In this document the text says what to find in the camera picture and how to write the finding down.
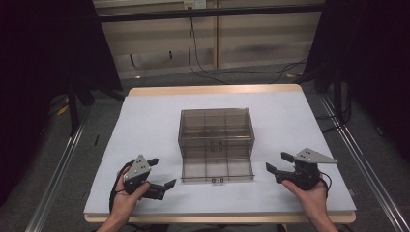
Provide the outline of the person's right hand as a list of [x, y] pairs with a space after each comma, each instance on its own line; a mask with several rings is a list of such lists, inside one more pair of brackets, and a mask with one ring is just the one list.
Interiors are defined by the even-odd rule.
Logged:
[[317, 222], [327, 216], [327, 189], [322, 182], [311, 190], [302, 190], [288, 180], [282, 184], [298, 198], [310, 221]]

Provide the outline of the black curtain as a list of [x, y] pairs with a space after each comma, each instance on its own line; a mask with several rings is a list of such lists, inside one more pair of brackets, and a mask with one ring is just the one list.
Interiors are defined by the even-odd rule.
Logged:
[[337, 77], [410, 162], [410, 0], [325, 0], [302, 80]]
[[122, 88], [93, 0], [0, 0], [0, 207], [40, 143], [51, 101]]

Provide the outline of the white wall socket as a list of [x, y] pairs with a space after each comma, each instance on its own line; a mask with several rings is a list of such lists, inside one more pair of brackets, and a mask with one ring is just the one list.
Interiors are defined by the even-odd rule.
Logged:
[[201, 10], [207, 8], [206, 0], [184, 0], [186, 10]]

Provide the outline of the transparent grey drawer cabinet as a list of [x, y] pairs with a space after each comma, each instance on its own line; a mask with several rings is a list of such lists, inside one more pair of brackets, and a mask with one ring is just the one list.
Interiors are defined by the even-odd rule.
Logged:
[[181, 111], [178, 143], [184, 160], [248, 159], [254, 140], [248, 108]]

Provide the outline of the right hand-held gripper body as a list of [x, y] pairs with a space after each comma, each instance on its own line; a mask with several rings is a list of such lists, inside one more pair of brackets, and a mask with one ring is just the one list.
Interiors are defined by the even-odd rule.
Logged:
[[310, 148], [305, 148], [295, 156], [294, 171], [288, 180], [302, 190], [313, 189], [320, 181], [319, 163], [337, 164], [337, 160]]

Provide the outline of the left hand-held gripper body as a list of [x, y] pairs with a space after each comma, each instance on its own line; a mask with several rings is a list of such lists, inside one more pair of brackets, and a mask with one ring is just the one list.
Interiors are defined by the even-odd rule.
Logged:
[[127, 194], [133, 194], [147, 179], [151, 172], [149, 162], [139, 155], [130, 169], [124, 174], [124, 189]]

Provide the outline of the transparent grey divided drawer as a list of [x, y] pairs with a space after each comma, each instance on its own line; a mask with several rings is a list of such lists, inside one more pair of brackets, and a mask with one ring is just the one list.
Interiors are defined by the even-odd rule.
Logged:
[[185, 183], [224, 184], [249, 182], [254, 174], [249, 158], [188, 159], [183, 161], [181, 179]]

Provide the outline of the metal floor rail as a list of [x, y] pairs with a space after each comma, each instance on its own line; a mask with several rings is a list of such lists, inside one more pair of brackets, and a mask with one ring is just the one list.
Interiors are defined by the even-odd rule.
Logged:
[[86, 111], [80, 118], [79, 126], [74, 131], [73, 135], [65, 147], [65, 150], [60, 158], [56, 169], [52, 175], [52, 178], [43, 194], [43, 197], [36, 207], [34, 214], [32, 215], [24, 232], [42, 232], [44, 223], [48, 217], [52, 204], [55, 200], [57, 191], [61, 186], [63, 178], [67, 172], [68, 166], [71, 162], [77, 144], [83, 134], [85, 124], [89, 118], [90, 112]]
[[320, 96], [320, 100], [322, 101], [327, 113], [331, 117], [333, 124], [336, 126], [337, 132], [341, 136], [344, 144], [347, 146], [353, 160], [361, 170], [369, 188], [376, 197], [395, 232], [410, 232], [410, 225], [406, 222], [401, 210], [398, 208], [395, 201], [392, 199], [377, 174], [374, 172], [354, 136], [347, 126], [342, 124], [337, 118], [336, 107], [334, 104], [326, 96]]

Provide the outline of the person's left hand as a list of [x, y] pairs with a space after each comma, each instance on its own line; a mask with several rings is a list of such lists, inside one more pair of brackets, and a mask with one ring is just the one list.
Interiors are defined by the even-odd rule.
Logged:
[[137, 201], [149, 189], [150, 183], [144, 182], [133, 194], [124, 191], [124, 174], [120, 174], [120, 179], [116, 185], [116, 194], [113, 200], [110, 217], [117, 224], [125, 224], [136, 206]]

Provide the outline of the black horizontal bar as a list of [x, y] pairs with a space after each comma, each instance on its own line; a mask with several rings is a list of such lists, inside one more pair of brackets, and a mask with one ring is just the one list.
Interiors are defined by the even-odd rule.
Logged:
[[269, 15], [269, 14], [294, 14], [322, 12], [326, 5], [304, 4], [304, 5], [283, 5], [270, 7], [246, 7], [246, 8], [219, 8], [201, 10], [181, 10], [153, 13], [136, 14], [100, 14], [96, 17], [98, 22], [123, 22], [140, 20], [160, 20], [177, 18], [213, 17], [213, 16], [233, 16], [233, 15]]

